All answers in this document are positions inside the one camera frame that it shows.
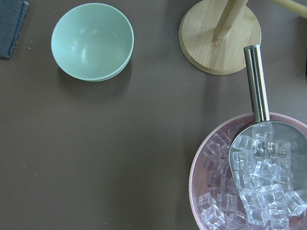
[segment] silver cylindrical handle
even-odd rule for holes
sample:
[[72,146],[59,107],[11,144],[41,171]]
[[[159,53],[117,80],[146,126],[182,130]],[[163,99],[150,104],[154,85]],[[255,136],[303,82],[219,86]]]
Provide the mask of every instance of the silver cylindrical handle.
[[269,108],[262,69],[260,45],[244,48],[248,85],[255,123],[269,121]]

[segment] bowl of ice cubes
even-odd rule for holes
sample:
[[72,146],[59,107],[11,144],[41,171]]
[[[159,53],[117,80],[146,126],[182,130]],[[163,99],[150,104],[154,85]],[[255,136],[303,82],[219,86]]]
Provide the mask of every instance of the bowl of ice cubes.
[[[304,123],[282,114],[270,113],[270,116],[272,120],[293,125],[307,135]],[[305,159],[285,158],[279,162],[281,166],[292,167],[287,174],[281,175],[279,182],[265,181],[266,184],[256,190],[243,192],[237,188],[230,170],[229,148],[237,132],[253,119],[252,114],[234,117],[219,125],[200,145],[189,176],[189,199],[196,223],[200,230],[307,230],[307,179],[295,174],[295,167],[299,164],[302,167]],[[277,143],[288,144],[281,140]],[[273,164],[272,159],[264,162]],[[255,177],[248,177],[243,183],[263,183],[265,178],[260,179],[258,182]],[[270,204],[269,212],[263,211],[264,203]],[[251,212],[246,211],[246,204],[253,208]]]

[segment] folded napkin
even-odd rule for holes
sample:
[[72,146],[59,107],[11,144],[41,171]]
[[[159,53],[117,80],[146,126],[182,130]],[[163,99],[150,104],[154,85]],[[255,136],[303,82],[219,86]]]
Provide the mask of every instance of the folded napkin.
[[24,0],[0,0],[0,57],[12,56],[28,8]]

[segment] wooden rod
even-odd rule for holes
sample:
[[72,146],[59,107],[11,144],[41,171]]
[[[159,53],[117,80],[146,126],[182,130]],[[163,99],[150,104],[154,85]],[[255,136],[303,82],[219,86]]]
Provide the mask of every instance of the wooden rod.
[[303,6],[292,0],[270,0],[270,1],[307,19],[307,7],[306,6]]
[[213,44],[220,45],[248,0],[228,0],[213,33]]

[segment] metal scoop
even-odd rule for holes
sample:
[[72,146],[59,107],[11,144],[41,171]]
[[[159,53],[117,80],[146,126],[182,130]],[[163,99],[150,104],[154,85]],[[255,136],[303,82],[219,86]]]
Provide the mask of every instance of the metal scoop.
[[[278,121],[271,121],[266,97],[265,82],[262,70],[260,46],[247,46],[244,48],[245,60],[248,73],[248,84],[251,97],[252,111],[254,115],[254,122],[244,127],[239,131],[234,139],[229,152],[229,163],[231,171],[234,175],[236,168],[234,166],[234,153],[238,153],[236,143],[242,139],[243,136],[253,136],[254,130],[257,126],[267,124],[272,126],[274,140],[283,140],[286,143],[291,143],[290,151],[290,180],[293,189],[300,195],[300,197],[307,200],[307,138],[296,127]],[[271,140],[264,139],[263,146],[257,146],[256,156],[261,155],[263,151],[274,151]]]

